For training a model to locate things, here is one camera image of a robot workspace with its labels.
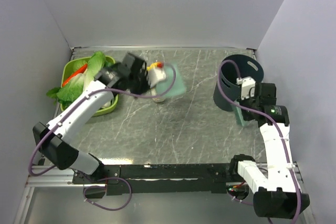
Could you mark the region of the teal hand brush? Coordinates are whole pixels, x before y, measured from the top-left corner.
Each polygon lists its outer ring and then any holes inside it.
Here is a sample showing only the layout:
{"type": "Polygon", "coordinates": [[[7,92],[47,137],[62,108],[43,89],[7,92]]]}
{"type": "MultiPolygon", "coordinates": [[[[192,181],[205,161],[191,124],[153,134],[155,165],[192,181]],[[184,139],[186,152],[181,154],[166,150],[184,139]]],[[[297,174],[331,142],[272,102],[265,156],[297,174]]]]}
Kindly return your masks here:
{"type": "Polygon", "coordinates": [[[236,123],[242,127],[245,127],[247,122],[244,120],[243,110],[240,108],[239,100],[235,100],[234,103],[235,104],[232,105],[232,109],[235,115],[236,123]]]}

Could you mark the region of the teal dustpan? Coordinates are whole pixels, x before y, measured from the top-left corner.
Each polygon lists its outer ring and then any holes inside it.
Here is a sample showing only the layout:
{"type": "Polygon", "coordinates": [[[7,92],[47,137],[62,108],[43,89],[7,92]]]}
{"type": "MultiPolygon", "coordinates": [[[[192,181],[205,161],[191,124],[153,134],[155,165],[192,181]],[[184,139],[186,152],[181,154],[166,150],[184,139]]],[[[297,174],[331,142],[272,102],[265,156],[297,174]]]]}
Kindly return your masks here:
{"type": "MultiPolygon", "coordinates": [[[[180,95],[183,95],[186,92],[186,85],[184,84],[182,75],[179,72],[179,69],[177,67],[177,64],[172,64],[172,66],[175,69],[176,77],[175,81],[173,83],[173,86],[170,88],[168,93],[166,93],[162,98],[169,99],[172,97],[177,97],[180,95]]],[[[164,66],[163,67],[164,72],[166,73],[166,79],[164,81],[159,82],[154,90],[157,94],[162,94],[164,91],[166,91],[170,85],[173,82],[173,70],[171,67],[164,66]]]]}

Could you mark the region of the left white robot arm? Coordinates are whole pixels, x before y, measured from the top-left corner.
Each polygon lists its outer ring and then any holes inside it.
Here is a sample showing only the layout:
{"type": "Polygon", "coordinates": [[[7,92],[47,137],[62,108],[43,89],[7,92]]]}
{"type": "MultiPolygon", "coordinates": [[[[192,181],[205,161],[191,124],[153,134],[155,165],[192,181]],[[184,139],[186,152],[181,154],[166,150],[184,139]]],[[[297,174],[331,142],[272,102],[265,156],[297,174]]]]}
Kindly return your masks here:
{"type": "Polygon", "coordinates": [[[108,101],[119,93],[139,97],[150,86],[146,61],[127,53],[121,62],[101,68],[84,92],[58,117],[33,128],[34,153],[40,152],[60,170],[71,168],[85,173],[92,183],[104,177],[104,164],[92,154],[70,145],[70,137],[108,101]]]}

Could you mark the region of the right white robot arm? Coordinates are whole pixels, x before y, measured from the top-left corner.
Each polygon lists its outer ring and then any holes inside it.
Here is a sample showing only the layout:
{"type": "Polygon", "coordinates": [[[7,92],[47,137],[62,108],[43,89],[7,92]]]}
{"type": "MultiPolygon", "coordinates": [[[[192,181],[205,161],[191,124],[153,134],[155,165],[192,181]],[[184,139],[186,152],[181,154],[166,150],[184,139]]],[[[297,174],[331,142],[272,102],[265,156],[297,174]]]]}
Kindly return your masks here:
{"type": "Polygon", "coordinates": [[[295,175],[289,132],[288,110],[277,105],[276,86],[258,83],[253,78],[238,78],[240,96],[235,104],[242,109],[245,120],[256,120],[265,145],[267,175],[256,161],[247,155],[235,155],[229,175],[244,181],[251,189],[257,216],[290,219],[296,223],[299,215],[310,205],[309,195],[302,193],[295,175]]]}

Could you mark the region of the white green napa cabbage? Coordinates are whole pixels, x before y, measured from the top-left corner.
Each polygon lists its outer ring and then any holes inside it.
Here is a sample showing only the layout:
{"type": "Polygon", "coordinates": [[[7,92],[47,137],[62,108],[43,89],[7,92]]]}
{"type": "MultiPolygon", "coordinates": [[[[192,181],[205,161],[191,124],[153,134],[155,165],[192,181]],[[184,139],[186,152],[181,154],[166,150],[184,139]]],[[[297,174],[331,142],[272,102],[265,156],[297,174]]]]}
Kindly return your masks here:
{"type": "Polygon", "coordinates": [[[102,51],[95,52],[88,60],[88,66],[86,69],[83,91],[85,91],[89,83],[94,80],[95,75],[104,67],[106,56],[102,51]]]}

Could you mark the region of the orange carrot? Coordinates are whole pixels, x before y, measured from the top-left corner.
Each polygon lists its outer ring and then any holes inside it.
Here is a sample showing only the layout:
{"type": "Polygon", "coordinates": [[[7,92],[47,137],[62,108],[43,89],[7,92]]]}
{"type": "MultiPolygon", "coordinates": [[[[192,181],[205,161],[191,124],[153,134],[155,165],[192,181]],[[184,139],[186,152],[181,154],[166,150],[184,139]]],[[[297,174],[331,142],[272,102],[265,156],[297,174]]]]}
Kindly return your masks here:
{"type": "Polygon", "coordinates": [[[84,64],[82,67],[80,67],[78,70],[76,70],[72,75],[70,75],[63,83],[62,87],[64,87],[73,77],[75,77],[78,74],[84,73],[87,69],[88,64],[84,64]]]}

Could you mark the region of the green lettuce leaf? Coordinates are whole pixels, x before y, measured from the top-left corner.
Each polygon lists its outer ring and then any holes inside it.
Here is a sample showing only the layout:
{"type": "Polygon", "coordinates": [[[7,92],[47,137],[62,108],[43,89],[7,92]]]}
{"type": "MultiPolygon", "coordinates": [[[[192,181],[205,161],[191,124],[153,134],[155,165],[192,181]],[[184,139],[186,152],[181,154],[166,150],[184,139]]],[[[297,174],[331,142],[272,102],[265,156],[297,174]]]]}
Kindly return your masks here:
{"type": "Polygon", "coordinates": [[[64,87],[55,87],[47,91],[46,96],[57,100],[64,108],[70,106],[83,92],[84,74],[80,73],[64,87]]]}

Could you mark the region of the green plastic basket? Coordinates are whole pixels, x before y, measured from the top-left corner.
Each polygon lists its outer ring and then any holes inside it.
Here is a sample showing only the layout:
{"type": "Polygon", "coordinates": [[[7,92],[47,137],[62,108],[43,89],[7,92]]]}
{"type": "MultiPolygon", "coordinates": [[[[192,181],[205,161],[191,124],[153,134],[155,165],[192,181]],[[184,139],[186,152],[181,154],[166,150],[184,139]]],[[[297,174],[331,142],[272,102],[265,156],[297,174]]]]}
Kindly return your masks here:
{"type": "Polygon", "coordinates": [[[64,111],[82,94],[83,89],[102,67],[111,66],[115,62],[101,51],[95,52],[91,57],[68,62],[63,70],[61,87],[58,87],[55,93],[61,110],[64,111]]]}

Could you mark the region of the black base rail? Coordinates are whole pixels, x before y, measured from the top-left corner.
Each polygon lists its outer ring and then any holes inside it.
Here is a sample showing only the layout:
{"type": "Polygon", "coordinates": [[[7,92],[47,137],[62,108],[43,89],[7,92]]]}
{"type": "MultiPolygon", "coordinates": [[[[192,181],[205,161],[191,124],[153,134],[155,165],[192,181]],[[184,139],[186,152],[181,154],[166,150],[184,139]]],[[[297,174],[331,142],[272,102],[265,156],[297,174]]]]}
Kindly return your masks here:
{"type": "Polygon", "coordinates": [[[75,173],[75,185],[105,186],[108,196],[132,192],[225,194],[243,178],[230,170],[229,163],[106,165],[100,177],[75,173]]]}

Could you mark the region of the aluminium frame rail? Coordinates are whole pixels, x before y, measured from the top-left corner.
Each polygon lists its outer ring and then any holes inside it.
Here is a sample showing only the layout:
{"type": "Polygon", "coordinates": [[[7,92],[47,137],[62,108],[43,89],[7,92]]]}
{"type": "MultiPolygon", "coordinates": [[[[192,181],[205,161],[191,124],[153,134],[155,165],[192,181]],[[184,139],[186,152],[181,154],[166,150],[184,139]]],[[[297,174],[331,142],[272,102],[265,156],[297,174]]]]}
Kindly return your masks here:
{"type": "MultiPolygon", "coordinates": [[[[245,56],[236,56],[234,58],[227,58],[222,61],[219,66],[218,76],[217,76],[217,91],[221,94],[221,96],[231,105],[234,105],[234,101],[237,100],[240,96],[240,87],[236,83],[237,78],[245,78],[245,77],[252,77],[247,73],[246,68],[247,58],[245,56]]],[[[175,81],[176,73],[175,69],[171,63],[165,62],[164,66],[169,66],[173,70],[173,82],[170,87],[164,91],[162,94],[157,94],[154,90],[155,87],[150,88],[150,90],[154,91],[155,98],[162,98],[170,88],[173,86],[175,81]]],[[[252,77],[258,83],[264,83],[261,77],[252,77]]],[[[109,102],[115,102],[118,100],[117,94],[113,100],[109,102]]],[[[135,98],[146,98],[147,92],[140,95],[139,97],[135,98]]],[[[264,175],[267,175],[267,163],[265,164],[258,164],[259,169],[264,175]]],[[[77,172],[81,172],[78,170],[74,170],[71,168],[67,168],[64,170],[60,170],[56,166],[53,165],[51,162],[50,166],[39,166],[33,168],[29,166],[29,179],[28,179],[28,187],[29,189],[33,189],[34,187],[60,187],[60,186],[76,186],[72,183],[73,176],[77,172]]],[[[103,196],[107,195],[106,187],[105,186],[98,186],[98,185],[77,185],[83,188],[83,197],[84,201],[97,206],[98,199],[102,198],[103,196]]],[[[231,199],[237,202],[243,203],[245,198],[252,194],[251,189],[247,185],[247,183],[243,181],[240,184],[230,185],[227,188],[227,193],[229,194],[231,199]]]]}

